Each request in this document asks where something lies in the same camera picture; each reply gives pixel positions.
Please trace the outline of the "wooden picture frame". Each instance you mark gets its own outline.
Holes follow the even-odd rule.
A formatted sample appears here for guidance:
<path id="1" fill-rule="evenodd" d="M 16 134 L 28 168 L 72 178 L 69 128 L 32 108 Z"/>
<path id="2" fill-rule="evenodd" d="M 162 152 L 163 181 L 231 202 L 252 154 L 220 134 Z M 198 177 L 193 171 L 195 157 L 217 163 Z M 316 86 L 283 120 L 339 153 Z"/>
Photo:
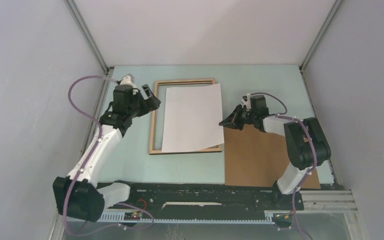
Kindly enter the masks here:
<path id="1" fill-rule="evenodd" d="M 154 84 L 154 95 L 158 97 L 159 87 L 166 86 L 193 86 L 193 85 L 215 85 L 215 78 L 194 78 L 194 79 L 172 79 L 172 80 L 157 80 Z M 156 140 L 156 127 L 157 127 L 158 111 L 152 112 L 151 125 L 150 125 L 150 137 L 149 137 L 149 155 L 171 155 L 171 153 L 164 153 L 162 150 L 155 149 Z M 218 144 L 213 147 L 205 148 L 199 151 L 193 152 L 180 152 L 179 154 L 201 154 L 201 153 L 221 153 L 222 145 Z"/>

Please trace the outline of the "photo print sheet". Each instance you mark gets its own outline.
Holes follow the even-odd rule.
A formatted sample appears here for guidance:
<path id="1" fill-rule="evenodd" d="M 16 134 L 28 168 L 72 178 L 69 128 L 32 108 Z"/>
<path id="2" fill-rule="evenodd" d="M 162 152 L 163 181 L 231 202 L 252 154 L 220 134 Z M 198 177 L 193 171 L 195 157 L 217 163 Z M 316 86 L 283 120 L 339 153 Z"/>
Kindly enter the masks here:
<path id="1" fill-rule="evenodd" d="M 166 90 L 161 151 L 191 153 L 225 142 L 219 83 Z"/>

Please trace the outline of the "brown cardboard backing board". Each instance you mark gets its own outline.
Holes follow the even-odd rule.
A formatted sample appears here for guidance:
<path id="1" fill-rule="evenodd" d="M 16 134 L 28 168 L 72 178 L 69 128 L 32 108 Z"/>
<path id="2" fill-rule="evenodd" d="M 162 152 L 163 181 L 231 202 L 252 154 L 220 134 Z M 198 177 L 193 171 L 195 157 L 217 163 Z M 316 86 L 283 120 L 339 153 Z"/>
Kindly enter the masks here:
<path id="1" fill-rule="evenodd" d="M 291 164 L 284 136 L 261 132 L 253 125 L 242 130 L 224 127 L 223 132 L 225 185 L 271 188 L 279 181 L 290 190 L 303 181 L 303 189 L 321 188 L 316 170 L 307 175 Z"/>

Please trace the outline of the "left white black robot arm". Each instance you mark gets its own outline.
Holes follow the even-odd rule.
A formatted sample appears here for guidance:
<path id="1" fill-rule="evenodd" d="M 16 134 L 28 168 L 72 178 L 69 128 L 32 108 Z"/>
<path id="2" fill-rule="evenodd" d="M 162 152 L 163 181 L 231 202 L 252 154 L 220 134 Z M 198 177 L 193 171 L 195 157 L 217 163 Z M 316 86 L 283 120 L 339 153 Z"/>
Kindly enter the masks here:
<path id="1" fill-rule="evenodd" d="M 103 211 L 118 203 L 133 208 L 138 194 L 122 182 L 98 187 L 98 176 L 115 146 L 125 136 L 133 119 L 159 108 L 161 101 L 147 84 L 117 85 L 113 100 L 98 120 L 97 133 L 77 165 L 52 185 L 58 213 L 65 217 L 96 222 Z"/>

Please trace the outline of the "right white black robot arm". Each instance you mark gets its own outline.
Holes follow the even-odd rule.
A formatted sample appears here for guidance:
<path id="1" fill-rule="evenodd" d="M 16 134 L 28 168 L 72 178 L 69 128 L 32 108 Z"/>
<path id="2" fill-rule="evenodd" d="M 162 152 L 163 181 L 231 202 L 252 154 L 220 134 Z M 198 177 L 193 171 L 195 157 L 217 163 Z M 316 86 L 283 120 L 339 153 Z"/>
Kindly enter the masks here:
<path id="1" fill-rule="evenodd" d="M 243 130 L 251 125 L 262 133 L 285 137 L 289 164 L 283 175 L 274 183 L 271 204 L 284 209 L 291 202 L 304 180 L 313 170 L 330 159 L 331 148 L 316 117 L 299 119 L 287 116 L 288 108 L 283 104 L 283 112 L 270 113 L 265 92 L 248 93 L 242 97 L 233 112 L 219 122 L 219 126 Z"/>

